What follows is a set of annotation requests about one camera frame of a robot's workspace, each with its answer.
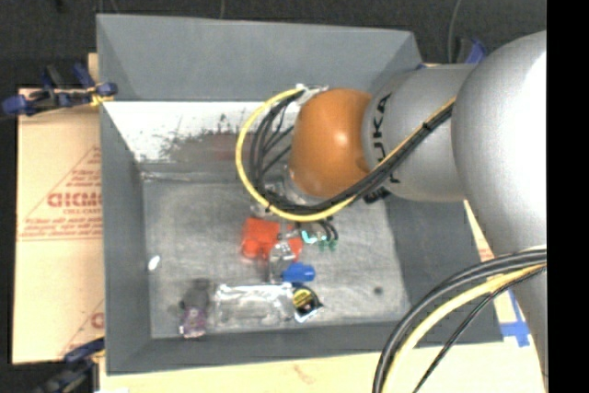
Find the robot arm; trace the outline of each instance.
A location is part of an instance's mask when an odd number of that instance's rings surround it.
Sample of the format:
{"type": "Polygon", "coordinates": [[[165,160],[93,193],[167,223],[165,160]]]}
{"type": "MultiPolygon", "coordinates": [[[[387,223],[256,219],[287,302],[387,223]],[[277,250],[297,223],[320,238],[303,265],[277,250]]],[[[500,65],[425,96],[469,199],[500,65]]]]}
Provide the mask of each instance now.
{"type": "MultiPolygon", "coordinates": [[[[546,245],[546,49],[543,31],[503,46],[480,64],[391,77],[371,98],[350,89],[318,93],[297,115],[283,197],[296,202],[290,208],[299,205],[299,212],[338,201],[422,127],[427,135],[377,182],[381,194],[468,201],[496,255],[546,245]],[[451,117],[435,121],[449,100],[451,117]]],[[[270,204],[267,209],[276,210],[270,204]]],[[[546,274],[514,291],[548,391],[546,274]]]]}

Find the cable bundle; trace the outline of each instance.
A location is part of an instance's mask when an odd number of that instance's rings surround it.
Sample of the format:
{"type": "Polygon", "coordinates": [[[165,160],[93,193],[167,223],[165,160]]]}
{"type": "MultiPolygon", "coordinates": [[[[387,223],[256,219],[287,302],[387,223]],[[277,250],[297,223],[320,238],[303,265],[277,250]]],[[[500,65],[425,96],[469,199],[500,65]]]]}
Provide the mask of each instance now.
{"type": "Polygon", "coordinates": [[[382,392],[385,385],[392,391],[394,376],[403,358],[435,324],[466,303],[484,296],[426,370],[413,389],[413,393],[417,392],[482,308],[508,288],[546,269],[547,250],[533,249],[482,262],[439,284],[399,322],[388,338],[375,371],[373,393],[382,392]]]}
{"type": "Polygon", "coordinates": [[[417,127],[397,147],[395,147],[385,159],[378,163],[372,172],[351,187],[324,202],[301,205],[291,202],[275,191],[266,189],[264,187],[263,178],[270,167],[278,162],[278,160],[290,150],[290,147],[286,147],[270,164],[264,164],[264,159],[269,154],[270,150],[272,150],[274,146],[293,129],[292,127],[289,127],[284,132],[280,132],[283,123],[283,112],[291,103],[300,99],[305,91],[305,89],[294,88],[282,92],[263,103],[246,120],[246,123],[239,133],[236,145],[237,173],[251,196],[264,206],[267,211],[273,212],[287,220],[298,221],[301,223],[325,220],[347,205],[362,199],[365,195],[368,195],[379,188],[393,170],[398,167],[398,165],[420,142],[423,141],[423,139],[425,139],[428,134],[450,118],[456,99],[451,98],[448,100],[443,107],[424,121],[421,126],[417,127]],[[266,111],[266,109],[270,109],[270,111],[260,122],[260,126],[252,139],[249,153],[248,175],[243,165],[243,144],[254,121],[266,111]],[[268,138],[273,123],[279,115],[281,115],[280,122],[276,130],[271,134],[270,138],[268,138]]]}

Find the gray bin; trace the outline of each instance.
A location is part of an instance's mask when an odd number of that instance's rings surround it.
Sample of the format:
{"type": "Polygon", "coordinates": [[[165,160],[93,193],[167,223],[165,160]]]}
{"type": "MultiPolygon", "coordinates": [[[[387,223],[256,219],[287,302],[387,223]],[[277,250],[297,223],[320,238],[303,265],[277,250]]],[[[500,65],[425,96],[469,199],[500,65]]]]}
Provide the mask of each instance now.
{"type": "MultiPolygon", "coordinates": [[[[120,88],[101,114],[110,373],[379,351],[411,305],[478,260],[462,204],[358,202],[336,216],[336,251],[304,249],[325,304],[315,318],[183,340],[171,308],[192,279],[263,280],[239,254],[250,199],[233,151],[248,114],[297,83],[375,92],[420,55],[397,30],[100,15],[98,57],[120,88]]],[[[463,339],[500,338],[488,312],[463,339]]]]}

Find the red object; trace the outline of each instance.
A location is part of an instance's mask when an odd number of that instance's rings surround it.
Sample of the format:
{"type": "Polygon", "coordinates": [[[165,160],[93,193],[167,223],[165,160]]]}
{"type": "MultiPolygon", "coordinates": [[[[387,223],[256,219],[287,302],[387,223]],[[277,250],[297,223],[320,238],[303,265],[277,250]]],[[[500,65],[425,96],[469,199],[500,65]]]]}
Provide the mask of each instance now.
{"type": "MultiPolygon", "coordinates": [[[[241,253],[249,259],[268,259],[270,250],[278,243],[279,233],[280,224],[275,221],[248,218],[241,228],[241,253]]],[[[303,249],[303,240],[300,237],[290,237],[287,240],[294,259],[298,260],[303,249]]]]}

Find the blue tape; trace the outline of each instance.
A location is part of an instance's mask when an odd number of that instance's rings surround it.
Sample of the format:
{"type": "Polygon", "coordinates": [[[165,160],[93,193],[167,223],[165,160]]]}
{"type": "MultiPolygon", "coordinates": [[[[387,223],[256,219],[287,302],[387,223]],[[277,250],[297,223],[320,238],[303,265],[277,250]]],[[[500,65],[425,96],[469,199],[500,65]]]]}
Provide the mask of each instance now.
{"type": "Polygon", "coordinates": [[[501,334],[503,337],[514,336],[517,340],[518,347],[527,347],[530,345],[529,334],[530,330],[525,323],[524,317],[522,316],[522,312],[517,305],[517,300],[515,300],[514,292],[508,290],[507,293],[509,294],[509,298],[512,302],[512,307],[514,308],[515,313],[515,321],[511,323],[500,323],[501,334]]]}

